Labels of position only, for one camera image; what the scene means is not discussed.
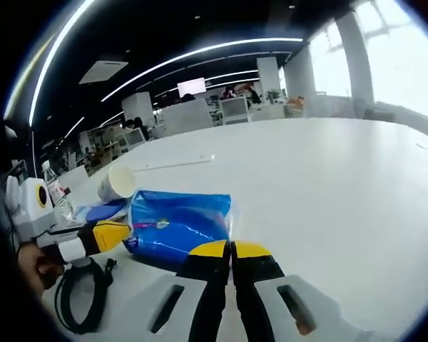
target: ceiling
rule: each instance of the ceiling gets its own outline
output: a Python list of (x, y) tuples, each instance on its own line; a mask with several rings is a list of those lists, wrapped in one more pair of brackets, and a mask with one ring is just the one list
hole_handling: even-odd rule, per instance
[[(283, 65), (305, 42), (251, 43), (200, 53), (159, 68), (101, 102), (139, 73), (198, 48), (251, 38), (306, 39), (324, 22), (345, 12), (348, 3), (348, 0), (96, 0), (71, 29), (48, 69), (33, 125), (38, 145), (62, 138), (82, 117), (85, 119), (72, 139), (76, 138), (76, 132), (100, 125), (120, 112), (121, 101), (137, 88), (149, 91), (153, 102), (158, 103), (155, 95), (176, 87), (179, 82), (256, 69), (258, 56), (276, 56), (278, 64)], [(54, 7), (60, 11), (60, 1)], [(70, 7), (64, 9), (65, 13), (71, 10)], [(54, 18), (53, 12), (54, 9), (46, 12), (49, 22)], [(68, 17), (53, 21), (53, 28), (61, 26)], [(40, 64), (53, 42), (46, 48)], [(128, 64), (107, 81), (80, 85), (80, 80), (98, 60)], [(41, 68), (37, 70), (34, 80)], [(221, 78), (213, 80), (213, 84), (256, 75)], [(34, 87), (27, 88), (28, 95), (32, 96)], [(27, 108), (19, 112), (18, 115), (28, 118)]]

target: blue plastic bag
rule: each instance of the blue plastic bag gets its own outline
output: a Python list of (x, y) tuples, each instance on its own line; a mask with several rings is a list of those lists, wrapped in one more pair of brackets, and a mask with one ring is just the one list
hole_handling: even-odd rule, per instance
[(177, 268), (195, 247), (229, 239), (230, 207), (230, 195), (137, 191), (128, 210), (133, 236), (124, 244), (140, 261)]

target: table surface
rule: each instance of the table surface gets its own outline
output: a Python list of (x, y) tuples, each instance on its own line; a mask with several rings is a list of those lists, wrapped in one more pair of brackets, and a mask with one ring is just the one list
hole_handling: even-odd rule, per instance
[[(112, 164), (139, 169), (201, 155), (214, 159), (136, 172), (137, 185), (231, 194), (238, 209), (233, 239), (267, 247), (287, 275), (297, 274), (336, 299), (345, 319), (364, 330), (398, 337), (424, 312), (426, 135), (378, 121), (270, 120), (147, 142)], [(73, 189), (75, 204), (98, 200), (96, 186), (106, 169)], [(96, 259), (108, 257), (118, 260), (118, 268), (103, 331), (112, 329), (111, 320), (129, 299), (165, 273), (133, 261), (122, 245)], [(52, 303), (53, 289), (45, 301)], [(79, 291), (73, 294), (74, 310), (90, 305), (91, 298)]]

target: white cup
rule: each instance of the white cup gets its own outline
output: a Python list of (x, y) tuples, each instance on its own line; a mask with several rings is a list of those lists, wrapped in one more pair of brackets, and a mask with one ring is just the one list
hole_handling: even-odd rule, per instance
[(111, 166), (98, 186), (98, 196), (103, 202), (129, 198), (135, 192), (133, 171), (126, 166)]

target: hand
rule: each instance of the hand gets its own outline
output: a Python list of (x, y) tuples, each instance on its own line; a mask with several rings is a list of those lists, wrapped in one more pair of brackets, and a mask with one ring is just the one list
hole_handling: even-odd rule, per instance
[[(18, 264), (38, 297), (43, 295), (45, 289), (52, 287), (63, 273), (63, 266), (50, 262), (33, 243), (21, 246), (18, 253)], [(42, 276), (45, 279), (50, 278), (50, 281), (43, 283)]]

